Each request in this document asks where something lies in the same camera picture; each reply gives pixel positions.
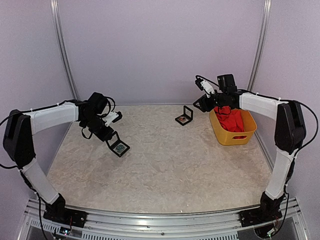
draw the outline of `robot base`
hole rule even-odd
[[[241,226],[243,228],[248,227],[248,226],[252,226],[252,225],[258,225],[258,224],[271,222],[271,221],[276,220],[276,218],[278,218],[278,219],[282,218],[282,213],[280,210],[276,211],[271,216],[262,218],[263,215],[262,215],[260,207],[241,211],[239,213],[239,215],[240,215]]]
[[[85,211],[65,208],[64,215],[65,217],[57,217],[51,215],[49,212],[44,212],[43,218],[60,224],[83,228],[85,226],[88,214]]]
[[[260,199],[260,207],[239,212],[241,226],[248,227],[282,218],[280,204],[284,197],[285,195],[283,194],[278,199],[272,200],[266,195],[266,192],[263,192]]]

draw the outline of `basket handle hole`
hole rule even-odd
[[[232,139],[240,140],[240,139],[246,139],[246,138],[247,138],[247,136],[243,135],[243,136],[234,136]]]

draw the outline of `black square frame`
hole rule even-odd
[[[110,145],[110,144],[109,144],[109,141],[110,141],[114,136],[116,136],[116,141],[115,141],[112,145]],[[128,146],[127,144],[125,144],[123,141],[120,140],[119,134],[118,134],[117,131],[114,131],[114,132],[112,133],[111,139],[106,141],[106,144],[108,145],[108,148],[109,148],[115,155],[117,155],[119,158],[121,158],[121,157],[130,149],[130,146]],[[124,149],[122,152],[116,151],[115,148],[116,148],[119,144],[122,144],[124,147],[126,147],[126,149]]]
[[[187,119],[187,121],[181,122],[181,121],[179,120],[179,118],[181,118],[181,117],[185,117],[185,119]],[[179,124],[181,124],[182,126],[190,123],[193,119],[194,119],[194,111],[193,111],[191,108],[187,107],[186,105],[183,106],[183,114],[175,118],[175,120],[176,120]]]

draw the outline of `table surface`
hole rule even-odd
[[[112,127],[131,147],[122,157],[95,136],[83,138],[75,122],[47,177],[68,205],[99,210],[193,213],[258,204],[271,172],[256,138],[222,146],[209,114],[190,108],[193,121],[181,126],[182,105],[116,107],[123,118]]]

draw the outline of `vertical metal pole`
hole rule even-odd
[[[271,0],[264,0],[264,8],[263,8],[263,16],[262,16],[262,23],[260,28],[260,35],[258,40],[258,46],[255,52],[255,58],[253,62],[253,67],[250,75],[250,80],[247,89],[252,91],[254,88],[254,84],[256,81],[260,60],[262,57],[265,39],[267,34],[268,22],[270,18],[270,10],[271,10]]]
[[[64,41],[64,35],[61,27],[61,20],[59,15],[59,8],[58,8],[58,0],[50,0],[51,5],[51,11],[52,11],[52,17],[53,17],[53,23],[56,33],[56,38],[59,45],[59,50],[64,66],[64,70],[66,72],[67,81],[70,87],[70,91],[72,93],[72,97],[74,99],[79,99],[79,94],[75,85],[74,78],[72,76],[68,55],[66,51],[65,41]]]

